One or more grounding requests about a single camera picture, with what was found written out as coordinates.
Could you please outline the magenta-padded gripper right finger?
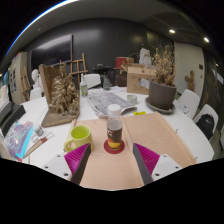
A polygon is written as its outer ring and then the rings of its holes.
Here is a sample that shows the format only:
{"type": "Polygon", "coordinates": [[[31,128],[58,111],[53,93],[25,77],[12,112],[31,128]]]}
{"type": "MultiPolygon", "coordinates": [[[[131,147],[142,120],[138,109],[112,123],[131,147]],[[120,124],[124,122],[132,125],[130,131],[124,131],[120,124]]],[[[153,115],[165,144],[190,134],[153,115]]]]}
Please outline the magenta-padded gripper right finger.
{"type": "Polygon", "coordinates": [[[145,185],[180,170],[180,165],[169,155],[159,155],[140,144],[133,144],[133,154],[145,185]]]}

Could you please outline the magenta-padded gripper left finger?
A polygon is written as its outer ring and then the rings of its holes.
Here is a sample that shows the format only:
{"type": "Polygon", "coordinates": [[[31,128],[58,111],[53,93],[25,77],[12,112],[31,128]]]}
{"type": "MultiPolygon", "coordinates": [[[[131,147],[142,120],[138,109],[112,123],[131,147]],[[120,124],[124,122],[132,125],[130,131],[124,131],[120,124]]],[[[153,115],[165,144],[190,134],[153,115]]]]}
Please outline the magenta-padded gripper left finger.
{"type": "Polygon", "coordinates": [[[66,155],[57,154],[43,166],[43,169],[79,185],[90,154],[91,145],[87,143],[66,155]]]}

